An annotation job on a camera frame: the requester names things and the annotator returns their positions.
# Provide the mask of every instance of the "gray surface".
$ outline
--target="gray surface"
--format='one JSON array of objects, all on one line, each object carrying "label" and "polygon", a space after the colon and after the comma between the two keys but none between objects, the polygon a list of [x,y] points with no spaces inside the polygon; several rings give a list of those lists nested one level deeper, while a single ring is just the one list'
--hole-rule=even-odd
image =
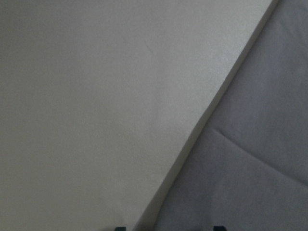
[{"label": "gray surface", "polygon": [[211,116],[156,231],[308,230],[308,1],[282,0]]},{"label": "gray surface", "polygon": [[0,0],[0,230],[132,228],[271,2]]}]

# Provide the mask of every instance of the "gray cloth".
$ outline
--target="gray cloth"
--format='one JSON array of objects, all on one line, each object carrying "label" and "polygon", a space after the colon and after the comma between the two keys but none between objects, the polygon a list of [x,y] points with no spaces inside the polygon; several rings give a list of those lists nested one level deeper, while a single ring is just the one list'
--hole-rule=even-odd
[{"label": "gray cloth", "polygon": [[282,0],[203,129],[155,231],[308,230],[308,0]]}]

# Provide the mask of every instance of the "gray fabric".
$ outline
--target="gray fabric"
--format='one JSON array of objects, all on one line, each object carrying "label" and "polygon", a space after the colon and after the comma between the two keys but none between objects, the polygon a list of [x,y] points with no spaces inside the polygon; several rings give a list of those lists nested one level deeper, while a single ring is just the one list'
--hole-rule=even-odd
[{"label": "gray fabric", "polygon": [[308,230],[308,0],[282,0],[202,131],[155,231]]}]

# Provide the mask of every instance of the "dark object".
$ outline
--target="dark object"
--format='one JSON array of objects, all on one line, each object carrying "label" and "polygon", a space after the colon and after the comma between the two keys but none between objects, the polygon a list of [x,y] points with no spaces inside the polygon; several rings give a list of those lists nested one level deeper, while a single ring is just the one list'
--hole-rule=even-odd
[{"label": "dark object", "polygon": [[126,231],[126,227],[116,227],[115,231]]},{"label": "dark object", "polygon": [[214,226],[214,231],[227,231],[224,226]]}]

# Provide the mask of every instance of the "white surface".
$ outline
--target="white surface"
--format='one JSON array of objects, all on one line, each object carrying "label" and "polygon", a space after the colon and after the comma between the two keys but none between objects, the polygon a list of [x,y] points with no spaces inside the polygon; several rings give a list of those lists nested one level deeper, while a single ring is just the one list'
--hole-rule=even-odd
[{"label": "white surface", "polygon": [[270,2],[2,0],[0,230],[130,230]]}]

